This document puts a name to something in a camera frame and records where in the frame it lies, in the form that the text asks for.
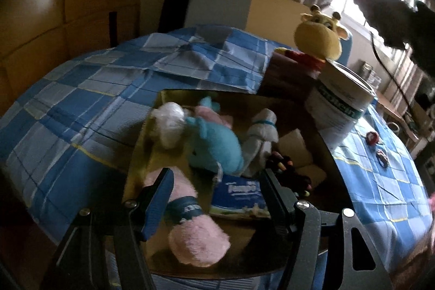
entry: metal screw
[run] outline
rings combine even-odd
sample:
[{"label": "metal screw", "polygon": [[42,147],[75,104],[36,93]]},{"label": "metal screw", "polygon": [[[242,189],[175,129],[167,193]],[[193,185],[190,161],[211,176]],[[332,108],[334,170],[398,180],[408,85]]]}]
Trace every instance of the metal screw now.
[{"label": "metal screw", "polygon": [[300,200],[296,204],[301,209],[308,209],[310,207],[310,203],[308,203],[306,200]]},{"label": "metal screw", "polygon": [[134,199],[129,199],[124,205],[128,209],[133,209],[138,205],[138,203]]},{"label": "metal screw", "polygon": [[88,216],[90,213],[91,213],[91,210],[90,210],[89,208],[83,208],[83,209],[79,212],[79,214],[80,214],[81,216]]},{"label": "metal screw", "polygon": [[348,218],[351,218],[355,215],[355,212],[352,209],[343,209],[343,215],[347,216]]}]

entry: container lid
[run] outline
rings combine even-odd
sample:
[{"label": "container lid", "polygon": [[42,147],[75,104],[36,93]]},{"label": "container lid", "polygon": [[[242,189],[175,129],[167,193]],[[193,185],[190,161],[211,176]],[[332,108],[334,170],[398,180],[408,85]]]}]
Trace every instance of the container lid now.
[{"label": "container lid", "polygon": [[351,79],[355,84],[363,88],[365,91],[367,91],[369,94],[376,96],[375,90],[358,74],[354,73],[349,68],[346,68],[344,65],[335,62],[335,61],[329,61],[334,67],[336,67],[341,73],[343,73],[345,76],[347,76],[349,79]]}]

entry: dark blue band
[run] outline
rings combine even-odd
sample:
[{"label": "dark blue band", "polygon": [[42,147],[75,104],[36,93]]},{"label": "dark blue band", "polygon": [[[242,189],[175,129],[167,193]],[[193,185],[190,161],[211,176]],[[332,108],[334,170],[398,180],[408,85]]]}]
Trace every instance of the dark blue band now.
[{"label": "dark blue band", "polygon": [[269,124],[269,125],[275,127],[275,123],[273,123],[271,121],[267,121],[266,119],[263,119],[261,121],[255,121],[254,124]]},{"label": "dark blue band", "polygon": [[175,199],[166,205],[166,218],[173,224],[182,224],[202,214],[198,201],[192,196]]}]

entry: white bucket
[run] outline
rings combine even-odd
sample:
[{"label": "white bucket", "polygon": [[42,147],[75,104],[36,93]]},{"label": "white bucket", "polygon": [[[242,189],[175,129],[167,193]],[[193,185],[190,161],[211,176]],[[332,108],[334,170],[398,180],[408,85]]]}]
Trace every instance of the white bucket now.
[{"label": "white bucket", "polygon": [[373,88],[362,78],[328,60],[305,101],[305,108],[328,148],[334,150],[375,97]]}]

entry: wooden floor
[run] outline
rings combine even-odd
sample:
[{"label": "wooden floor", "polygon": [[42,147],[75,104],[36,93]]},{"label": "wooden floor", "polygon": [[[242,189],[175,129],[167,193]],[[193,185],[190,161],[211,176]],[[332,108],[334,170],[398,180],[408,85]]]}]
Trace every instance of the wooden floor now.
[{"label": "wooden floor", "polygon": [[23,289],[38,290],[55,250],[0,172],[0,262]]}]

